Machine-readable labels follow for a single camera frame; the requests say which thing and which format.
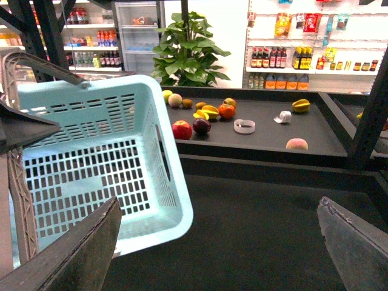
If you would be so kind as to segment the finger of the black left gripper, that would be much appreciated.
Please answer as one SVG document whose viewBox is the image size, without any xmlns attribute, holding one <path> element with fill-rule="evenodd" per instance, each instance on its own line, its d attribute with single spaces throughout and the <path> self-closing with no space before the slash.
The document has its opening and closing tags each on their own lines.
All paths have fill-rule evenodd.
<svg viewBox="0 0 388 291">
<path fill-rule="evenodd" d="M 29 146 L 60 130 L 57 122 L 20 112 L 1 101 L 1 153 Z"/>
</svg>

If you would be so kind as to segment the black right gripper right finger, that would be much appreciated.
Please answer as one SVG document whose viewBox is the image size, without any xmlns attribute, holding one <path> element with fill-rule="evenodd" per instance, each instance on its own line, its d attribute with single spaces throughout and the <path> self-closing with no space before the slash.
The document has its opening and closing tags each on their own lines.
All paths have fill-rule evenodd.
<svg viewBox="0 0 388 291">
<path fill-rule="evenodd" d="M 387 233 L 324 196 L 317 208 L 326 249 L 347 290 L 387 290 Z"/>
</svg>

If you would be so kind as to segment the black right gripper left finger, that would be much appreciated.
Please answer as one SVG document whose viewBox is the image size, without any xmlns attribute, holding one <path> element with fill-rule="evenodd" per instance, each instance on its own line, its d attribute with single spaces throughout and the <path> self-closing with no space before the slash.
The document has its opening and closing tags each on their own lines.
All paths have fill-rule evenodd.
<svg viewBox="0 0 388 291">
<path fill-rule="evenodd" d="M 1 279 L 1 290 L 101 290 L 121 210 L 113 197 L 34 258 Z"/>
</svg>

